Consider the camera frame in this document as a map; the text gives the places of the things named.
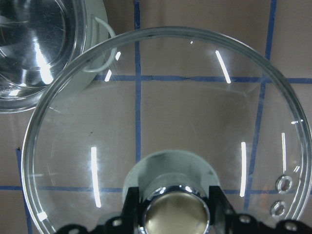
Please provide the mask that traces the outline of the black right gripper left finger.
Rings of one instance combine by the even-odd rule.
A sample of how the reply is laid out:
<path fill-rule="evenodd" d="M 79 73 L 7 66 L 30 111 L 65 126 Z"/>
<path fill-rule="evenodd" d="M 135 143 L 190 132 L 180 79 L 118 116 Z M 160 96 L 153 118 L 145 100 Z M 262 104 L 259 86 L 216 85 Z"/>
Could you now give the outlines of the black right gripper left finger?
<path fill-rule="evenodd" d="M 130 187 L 119 215 L 91 231 L 78 224 L 69 224 L 56 231 L 58 234 L 137 234 L 139 233 L 139 188 Z"/>

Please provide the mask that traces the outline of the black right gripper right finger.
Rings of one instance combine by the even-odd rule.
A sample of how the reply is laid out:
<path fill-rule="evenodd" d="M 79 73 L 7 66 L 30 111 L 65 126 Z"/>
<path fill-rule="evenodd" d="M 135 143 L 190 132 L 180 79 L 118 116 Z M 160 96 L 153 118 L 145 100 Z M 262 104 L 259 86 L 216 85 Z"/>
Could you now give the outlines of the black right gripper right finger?
<path fill-rule="evenodd" d="M 253 216 L 237 213 L 219 186 L 209 187 L 210 224 L 217 234 L 310 234 L 312 228 L 297 220 L 279 221 L 274 228 Z"/>

